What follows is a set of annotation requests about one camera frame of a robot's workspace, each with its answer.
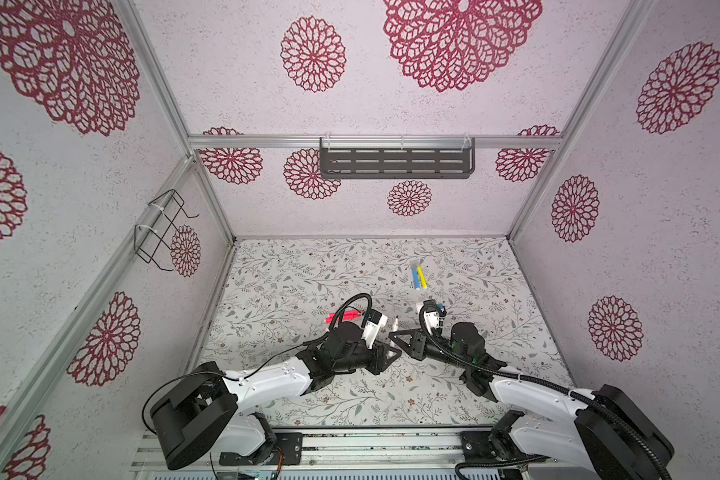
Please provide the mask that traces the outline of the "yellow highlighter pen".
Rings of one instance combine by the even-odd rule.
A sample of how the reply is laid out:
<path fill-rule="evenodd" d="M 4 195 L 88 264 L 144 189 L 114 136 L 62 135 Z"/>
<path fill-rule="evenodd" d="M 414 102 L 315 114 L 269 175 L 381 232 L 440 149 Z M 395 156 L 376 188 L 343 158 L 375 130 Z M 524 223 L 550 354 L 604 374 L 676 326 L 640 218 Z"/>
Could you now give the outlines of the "yellow highlighter pen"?
<path fill-rule="evenodd" d="M 417 266 L 417 267 L 416 267 L 416 272 L 417 272 L 417 276 L 418 276 L 418 279 L 419 279 L 420 287 L 421 287 L 422 289 L 428 288 L 428 284 L 427 284 L 425 275 L 424 275 L 424 273 L 423 273 L 422 267 L 421 267 L 421 266 Z"/>

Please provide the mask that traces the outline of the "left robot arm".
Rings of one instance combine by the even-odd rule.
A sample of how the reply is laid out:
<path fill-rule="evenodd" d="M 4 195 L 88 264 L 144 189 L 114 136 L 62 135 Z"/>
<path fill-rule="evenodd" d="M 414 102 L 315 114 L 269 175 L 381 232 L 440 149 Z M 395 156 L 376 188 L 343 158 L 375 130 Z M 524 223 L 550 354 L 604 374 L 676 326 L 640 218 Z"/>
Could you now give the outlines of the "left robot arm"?
<path fill-rule="evenodd" d="M 172 471 L 215 447 L 262 463 L 275 449 L 276 435 L 258 407 L 316 392 L 339 375 L 359 370 L 379 375 L 401 355 L 398 348 L 365 338 L 358 325 L 341 323 L 303 343 L 296 355 L 255 372 L 222 370 L 209 361 L 169 380 L 160 399 L 148 398 L 150 430 Z"/>

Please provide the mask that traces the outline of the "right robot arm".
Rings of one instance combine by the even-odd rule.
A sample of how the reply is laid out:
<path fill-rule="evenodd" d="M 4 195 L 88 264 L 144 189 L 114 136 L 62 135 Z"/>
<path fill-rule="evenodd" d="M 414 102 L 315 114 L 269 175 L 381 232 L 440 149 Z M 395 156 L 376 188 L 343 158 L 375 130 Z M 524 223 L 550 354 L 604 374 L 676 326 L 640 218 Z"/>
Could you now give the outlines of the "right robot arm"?
<path fill-rule="evenodd" d="M 488 354 L 476 326 L 459 322 L 448 338 L 434 327 L 392 332 L 415 360 L 461 368 L 461 381 L 478 397 L 509 406 L 488 431 L 464 438 L 468 468 L 524 467 L 563 461 L 601 479 L 667 479 L 671 442 L 619 388 L 571 389 L 532 377 Z"/>

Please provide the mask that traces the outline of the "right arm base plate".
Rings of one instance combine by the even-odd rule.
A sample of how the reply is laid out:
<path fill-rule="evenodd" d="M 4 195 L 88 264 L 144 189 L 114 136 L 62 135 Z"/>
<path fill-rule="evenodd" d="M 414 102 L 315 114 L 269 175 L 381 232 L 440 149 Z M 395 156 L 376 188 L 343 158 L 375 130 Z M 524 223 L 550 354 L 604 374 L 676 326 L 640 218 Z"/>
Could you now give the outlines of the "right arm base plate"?
<path fill-rule="evenodd" d="M 522 452 L 507 433 L 492 430 L 468 430 L 460 433 L 463 454 L 467 463 L 491 463 L 516 466 L 546 460 L 542 455 Z"/>

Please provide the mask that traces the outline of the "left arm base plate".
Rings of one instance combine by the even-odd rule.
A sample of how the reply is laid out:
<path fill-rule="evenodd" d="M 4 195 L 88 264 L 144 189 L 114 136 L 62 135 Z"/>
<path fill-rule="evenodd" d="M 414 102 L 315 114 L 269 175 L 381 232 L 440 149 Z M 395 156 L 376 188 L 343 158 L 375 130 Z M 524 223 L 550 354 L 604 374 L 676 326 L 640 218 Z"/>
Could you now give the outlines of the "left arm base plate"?
<path fill-rule="evenodd" d="M 266 441 L 256 452 L 248 456 L 222 452 L 221 466 L 296 466 L 301 464 L 303 450 L 302 433 L 276 433 L 273 441 Z"/>

